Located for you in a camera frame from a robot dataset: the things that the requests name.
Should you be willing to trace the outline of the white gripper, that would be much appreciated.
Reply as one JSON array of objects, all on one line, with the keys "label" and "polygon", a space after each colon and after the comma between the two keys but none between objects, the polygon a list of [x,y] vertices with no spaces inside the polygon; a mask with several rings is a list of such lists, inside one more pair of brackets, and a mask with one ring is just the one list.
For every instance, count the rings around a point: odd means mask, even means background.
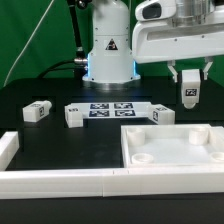
[{"label": "white gripper", "polygon": [[224,54],[224,23],[189,27],[171,27],[166,22],[137,23],[132,51],[139,64],[168,61],[174,82],[178,81],[175,60],[205,57],[202,72],[207,79],[212,56]]}]

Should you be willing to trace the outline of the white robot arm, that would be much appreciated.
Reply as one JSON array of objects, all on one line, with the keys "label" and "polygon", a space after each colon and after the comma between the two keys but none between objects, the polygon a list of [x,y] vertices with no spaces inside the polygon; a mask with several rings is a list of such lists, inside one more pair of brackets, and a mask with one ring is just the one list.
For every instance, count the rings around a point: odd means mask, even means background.
[{"label": "white robot arm", "polygon": [[83,81],[103,89],[124,87],[140,79],[135,65],[224,55],[224,0],[144,0],[129,9],[122,0],[93,1],[93,48]]}]

